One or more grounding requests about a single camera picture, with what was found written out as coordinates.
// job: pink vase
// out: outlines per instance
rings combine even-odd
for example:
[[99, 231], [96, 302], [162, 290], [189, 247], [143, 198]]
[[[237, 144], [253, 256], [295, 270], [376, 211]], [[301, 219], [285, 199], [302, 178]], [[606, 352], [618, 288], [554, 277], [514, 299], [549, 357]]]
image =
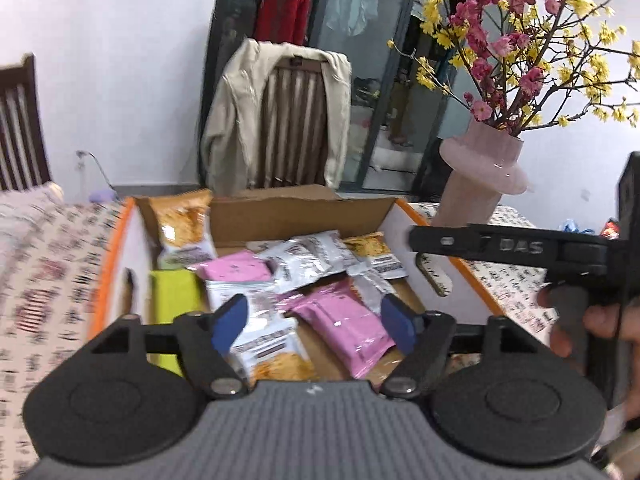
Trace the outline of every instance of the pink vase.
[[486, 224], [502, 195], [524, 193], [527, 177], [517, 165], [522, 144], [475, 119], [463, 136], [443, 140], [440, 155], [453, 172], [431, 225]]

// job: wooden chair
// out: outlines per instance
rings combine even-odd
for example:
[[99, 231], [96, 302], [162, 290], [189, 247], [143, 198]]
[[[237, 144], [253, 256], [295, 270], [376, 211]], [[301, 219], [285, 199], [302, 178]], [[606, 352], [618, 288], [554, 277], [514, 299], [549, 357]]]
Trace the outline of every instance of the wooden chair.
[[283, 58], [262, 98], [253, 188], [322, 184], [328, 155], [322, 62]]
[[0, 189], [29, 189], [50, 180], [42, 142], [33, 54], [0, 68]]

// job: pink snack package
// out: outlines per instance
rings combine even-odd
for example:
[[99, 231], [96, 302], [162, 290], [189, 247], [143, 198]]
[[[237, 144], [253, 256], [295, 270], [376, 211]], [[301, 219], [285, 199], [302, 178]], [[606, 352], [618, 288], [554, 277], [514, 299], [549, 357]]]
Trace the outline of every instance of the pink snack package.
[[248, 250], [221, 256], [210, 262], [188, 267], [210, 282], [268, 282], [271, 273], [264, 261]]
[[285, 308], [318, 332], [354, 379], [367, 375], [395, 345], [380, 319], [351, 295], [348, 282], [319, 288]]

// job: beige jacket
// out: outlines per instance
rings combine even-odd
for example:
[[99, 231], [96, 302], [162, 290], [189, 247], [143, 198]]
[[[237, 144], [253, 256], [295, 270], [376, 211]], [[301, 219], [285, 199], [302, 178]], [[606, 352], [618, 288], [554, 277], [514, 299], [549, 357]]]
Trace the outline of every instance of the beige jacket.
[[331, 188], [340, 185], [351, 115], [351, 64], [346, 56], [289, 43], [244, 40], [225, 67], [200, 144], [207, 186], [214, 193], [230, 196], [251, 186], [257, 171], [262, 93], [279, 60], [293, 56], [326, 61], [322, 78], [329, 148], [324, 179]]

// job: metal screw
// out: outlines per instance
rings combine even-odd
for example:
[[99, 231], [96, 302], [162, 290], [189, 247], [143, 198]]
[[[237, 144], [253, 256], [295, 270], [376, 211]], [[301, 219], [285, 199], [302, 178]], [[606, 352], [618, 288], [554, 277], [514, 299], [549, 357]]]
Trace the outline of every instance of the metal screw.
[[211, 383], [211, 391], [218, 395], [235, 395], [242, 391], [242, 381], [233, 377], [216, 379]]
[[417, 390], [418, 385], [409, 377], [392, 377], [385, 383], [385, 388], [392, 394], [406, 395]]

